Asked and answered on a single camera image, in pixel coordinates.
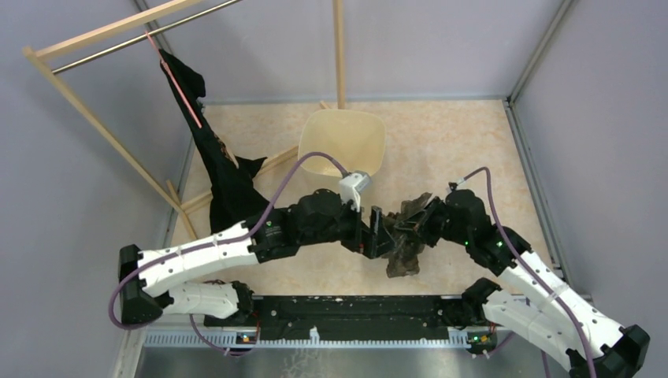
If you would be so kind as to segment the dark translucent trash bag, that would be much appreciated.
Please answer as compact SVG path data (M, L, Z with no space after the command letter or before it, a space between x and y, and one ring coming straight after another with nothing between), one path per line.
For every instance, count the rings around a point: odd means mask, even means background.
M395 241L395 248L382 256L388 259L388 278L414 276L420 272L418 255L424 251L425 244L410 239L407 234L399 231L396 225L422 211L431 197L432 193L424 192L415 199L404 200L398 212L390 212L384 216L384 226Z

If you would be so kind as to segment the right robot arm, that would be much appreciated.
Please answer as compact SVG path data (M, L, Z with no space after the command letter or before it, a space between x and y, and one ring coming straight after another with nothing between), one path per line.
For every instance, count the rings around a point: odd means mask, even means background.
M623 326L604 315L559 278L514 230L492 222L471 190L440 199L426 192L404 201L386 221L404 246L464 246L479 266L518 289L513 300L498 284L479 279L467 289L462 315L511 330L557 361L572 377L632 377L643 366L650 336L639 325Z

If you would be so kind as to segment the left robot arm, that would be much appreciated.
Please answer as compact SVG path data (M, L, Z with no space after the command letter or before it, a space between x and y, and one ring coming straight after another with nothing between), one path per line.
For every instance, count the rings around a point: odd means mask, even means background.
M135 244L119 251L119 284L109 303L110 320L136 329L166 314L207 315L246 324L253 313L252 292L239 281L197 283L197 279L236 266L290 258L302 246L340 243L368 259L395 248L374 206L370 223L351 199L318 190L287 208L273 208L206 238L162 250Z

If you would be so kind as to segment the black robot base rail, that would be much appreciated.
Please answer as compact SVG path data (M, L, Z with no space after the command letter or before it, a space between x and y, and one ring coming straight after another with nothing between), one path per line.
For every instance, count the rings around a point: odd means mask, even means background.
M488 328L481 305L460 296L263 296L250 311L227 319L205 316L206 328L249 328L261 341L446 339L452 328Z

